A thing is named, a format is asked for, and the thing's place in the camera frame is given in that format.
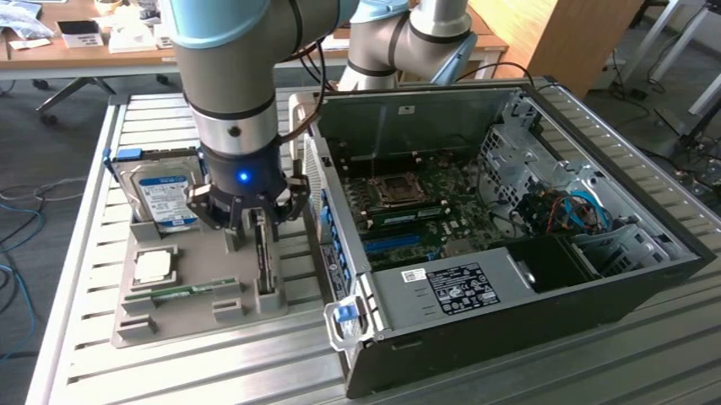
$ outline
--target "blue hard drive label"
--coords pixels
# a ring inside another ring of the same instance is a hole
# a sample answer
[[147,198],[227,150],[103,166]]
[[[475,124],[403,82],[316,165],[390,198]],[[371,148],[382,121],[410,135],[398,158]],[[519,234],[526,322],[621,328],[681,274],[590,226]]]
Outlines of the blue hard drive label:
[[446,315],[500,302],[478,263],[428,272],[426,277]]
[[153,221],[167,227],[177,227],[197,221],[195,213],[185,206],[184,191],[189,182],[184,175],[169,175],[139,181]]

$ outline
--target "aluminum workbench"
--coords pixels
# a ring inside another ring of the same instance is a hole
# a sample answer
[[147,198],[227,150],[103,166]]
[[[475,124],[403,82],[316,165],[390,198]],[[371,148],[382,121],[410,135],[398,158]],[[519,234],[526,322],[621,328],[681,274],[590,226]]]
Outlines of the aluminum workbench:
[[[288,95],[300,90],[277,93],[281,132],[288,127]],[[549,88],[542,94],[703,244],[719,252],[718,217],[565,90]],[[187,147],[196,136],[180,94],[132,96],[127,103],[108,107],[26,403],[694,404],[721,400],[719,259],[617,324],[363,400],[347,400],[300,222],[280,230],[280,267],[291,269],[284,282],[287,316],[115,349],[112,311],[131,210],[101,165],[103,150]],[[553,130],[545,137],[561,154],[575,150]]]

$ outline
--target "blue latch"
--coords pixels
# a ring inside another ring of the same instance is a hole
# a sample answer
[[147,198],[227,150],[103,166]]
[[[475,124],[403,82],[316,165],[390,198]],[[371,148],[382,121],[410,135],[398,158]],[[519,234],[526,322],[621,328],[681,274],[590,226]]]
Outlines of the blue latch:
[[143,157],[143,149],[140,148],[132,148],[132,149],[121,149],[117,151],[117,156],[115,159],[119,162],[124,162],[128,160],[137,160]]
[[335,309],[335,321],[347,322],[358,318],[358,308],[355,305],[346,305]]
[[323,207],[323,209],[320,211],[320,219],[323,221],[323,224],[330,224],[330,220],[332,219],[332,216],[330,214],[330,207],[328,206]]

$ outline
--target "robotic arm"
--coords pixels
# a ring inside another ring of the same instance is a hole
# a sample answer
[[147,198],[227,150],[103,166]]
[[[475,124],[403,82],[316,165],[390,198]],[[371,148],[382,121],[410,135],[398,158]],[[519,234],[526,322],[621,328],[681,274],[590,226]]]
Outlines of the robotic arm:
[[290,178],[280,170],[280,145],[294,136],[277,135],[275,64],[355,13],[340,90],[391,88],[398,69],[450,84],[476,40],[466,4],[422,0],[410,12],[407,0],[161,0],[212,178],[191,190],[188,206],[207,224],[241,232],[243,210],[260,208],[277,225],[307,202],[299,165]]
[[391,89],[398,70],[452,84],[478,40],[466,6],[467,0],[422,0],[410,11],[407,0],[362,0],[339,90]]
[[[272,223],[299,216],[307,179],[280,170],[272,68],[352,15],[358,0],[161,0],[163,21],[212,183],[189,207],[213,228],[241,231],[241,211]],[[290,188],[291,200],[276,204]]]

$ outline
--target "green circuit board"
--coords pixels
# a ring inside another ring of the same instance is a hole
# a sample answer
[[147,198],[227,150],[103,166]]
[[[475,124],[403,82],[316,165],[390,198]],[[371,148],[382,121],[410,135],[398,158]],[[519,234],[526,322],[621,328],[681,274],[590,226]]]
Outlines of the green circuit board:
[[[343,179],[374,269],[483,251],[508,237],[488,218],[488,208],[476,196],[467,164],[467,158],[442,153],[427,157],[414,171]],[[407,243],[399,247],[368,248],[368,244],[383,247],[386,242],[398,241]]]

